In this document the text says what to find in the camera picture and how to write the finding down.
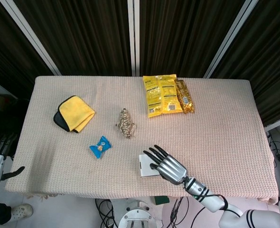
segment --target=snack package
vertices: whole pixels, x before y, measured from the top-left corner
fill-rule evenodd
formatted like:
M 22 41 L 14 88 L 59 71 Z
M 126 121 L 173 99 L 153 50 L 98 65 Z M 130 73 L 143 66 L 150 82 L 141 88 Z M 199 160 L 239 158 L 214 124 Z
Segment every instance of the snack package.
M 107 140 L 107 138 L 105 136 L 102 136 L 97 145 L 90 146 L 89 148 L 92 150 L 96 158 L 99 159 L 101 158 L 102 153 L 111 147 L 112 145 Z
M 143 76 L 149 117 L 182 112 L 175 79 L 176 75 Z
M 178 100 L 180 102 L 181 108 L 183 112 L 186 113 L 193 113 L 195 111 L 194 109 L 194 103 L 192 101 L 192 98 L 188 92 L 187 86 L 183 80 L 178 80 L 176 82 L 177 86 L 177 96 Z

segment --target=blue candy wrapper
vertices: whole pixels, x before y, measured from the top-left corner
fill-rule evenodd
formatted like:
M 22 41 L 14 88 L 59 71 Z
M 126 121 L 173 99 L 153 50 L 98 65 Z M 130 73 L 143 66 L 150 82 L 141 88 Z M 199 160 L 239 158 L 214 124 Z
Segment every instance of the blue candy wrapper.
M 98 142 L 97 145 L 89 146 L 89 148 L 92 150 L 96 158 L 101 158 L 101 155 L 104 151 L 108 150 L 111 148 L 112 145 L 110 142 L 105 138 L 105 136 L 102 136 L 100 141 Z

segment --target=folded microfiber towel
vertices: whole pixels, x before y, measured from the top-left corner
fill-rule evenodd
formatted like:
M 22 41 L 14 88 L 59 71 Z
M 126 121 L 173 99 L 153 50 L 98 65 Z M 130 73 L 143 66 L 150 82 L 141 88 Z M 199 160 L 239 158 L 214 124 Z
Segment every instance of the folded microfiber towel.
M 94 110 L 78 96 L 63 101 L 54 116 L 55 123 L 67 132 L 79 133 L 92 119 Z

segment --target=barcode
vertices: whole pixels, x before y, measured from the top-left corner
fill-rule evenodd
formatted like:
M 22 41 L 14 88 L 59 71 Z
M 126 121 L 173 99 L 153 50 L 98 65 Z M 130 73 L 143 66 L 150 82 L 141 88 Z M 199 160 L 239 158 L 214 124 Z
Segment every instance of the barcode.
M 176 106 L 174 104 L 171 104 L 171 105 L 168 106 L 168 109 L 169 110 L 175 110 Z
M 182 98 L 182 100 L 183 100 L 183 103 L 188 104 L 188 99 L 187 99 L 186 96 L 184 96 L 184 97 Z

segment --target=gold snack bag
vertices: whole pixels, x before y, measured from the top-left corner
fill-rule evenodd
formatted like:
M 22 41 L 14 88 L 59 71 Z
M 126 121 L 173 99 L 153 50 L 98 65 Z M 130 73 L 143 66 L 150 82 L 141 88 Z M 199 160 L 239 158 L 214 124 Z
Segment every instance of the gold snack bag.
M 176 75 L 159 75 L 163 114 L 182 112 L 177 97 L 176 78 Z
M 143 76 L 149 117 L 182 112 L 175 79 L 176 75 Z
M 177 95 L 178 100 L 181 104 L 183 112 L 186 113 L 193 113 L 195 111 L 194 109 L 194 103 L 192 101 L 192 98 L 187 90 L 187 86 L 183 80 L 176 81 L 177 86 Z
M 149 118 L 162 114 L 161 89 L 158 76 L 143 76 Z

